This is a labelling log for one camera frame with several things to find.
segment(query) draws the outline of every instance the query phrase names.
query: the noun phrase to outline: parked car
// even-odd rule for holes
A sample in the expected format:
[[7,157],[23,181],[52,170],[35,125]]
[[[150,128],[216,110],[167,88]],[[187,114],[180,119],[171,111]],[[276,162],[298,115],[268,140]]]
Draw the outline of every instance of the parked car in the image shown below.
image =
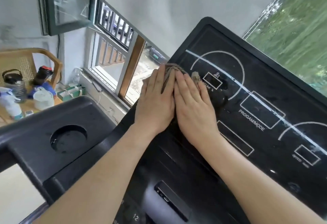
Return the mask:
[[162,64],[166,63],[166,58],[154,47],[149,48],[149,56],[157,63]]

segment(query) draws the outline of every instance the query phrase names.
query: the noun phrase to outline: gift bag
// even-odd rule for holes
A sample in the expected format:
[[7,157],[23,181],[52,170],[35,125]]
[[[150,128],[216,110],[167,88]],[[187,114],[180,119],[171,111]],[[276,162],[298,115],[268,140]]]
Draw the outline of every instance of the gift bag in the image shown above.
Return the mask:
[[81,85],[76,85],[76,86],[68,87],[67,89],[65,89],[61,92],[58,92],[57,96],[63,102],[65,102],[65,101],[71,100],[73,98],[83,96],[85,94],[86,94],[85,87],[83,87]]

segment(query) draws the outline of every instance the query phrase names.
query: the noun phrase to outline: right hand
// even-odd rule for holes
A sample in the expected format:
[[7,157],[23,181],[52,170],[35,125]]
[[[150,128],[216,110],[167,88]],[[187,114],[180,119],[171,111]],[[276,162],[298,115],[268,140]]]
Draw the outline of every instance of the right hand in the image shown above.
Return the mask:
[[186,139],[197,149],[207,140],[220,136],[214,107],[203,82],[197,89],[188,74],[176,72],[175,104],[178,125]]

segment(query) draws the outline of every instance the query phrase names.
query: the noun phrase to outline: blue object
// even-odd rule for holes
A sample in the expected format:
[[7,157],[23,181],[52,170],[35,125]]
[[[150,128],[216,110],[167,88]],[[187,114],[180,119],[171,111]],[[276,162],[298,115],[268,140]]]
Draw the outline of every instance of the blue object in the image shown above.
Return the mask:
[[49,84],[49,82],[46,81],[42,85],[36,85],[33,87],[33,90],[31,90],[31,92],[28,94],[29,99],[33,99],[33,95],[36,92],[36,89],[39,87],[43,87],[45,90],[51,92],[54,97],[56,96],[56,91],[52,88],[52,86]]

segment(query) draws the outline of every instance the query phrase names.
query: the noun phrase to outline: white container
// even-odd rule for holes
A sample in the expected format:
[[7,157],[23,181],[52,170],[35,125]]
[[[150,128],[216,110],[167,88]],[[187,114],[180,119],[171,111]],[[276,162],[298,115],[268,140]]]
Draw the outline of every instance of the white container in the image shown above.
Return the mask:
[[33,94],[34,107],[38,110],[45,110],[55,105],[55,100],[51,92],[45,90],[43,87],[38,87]]

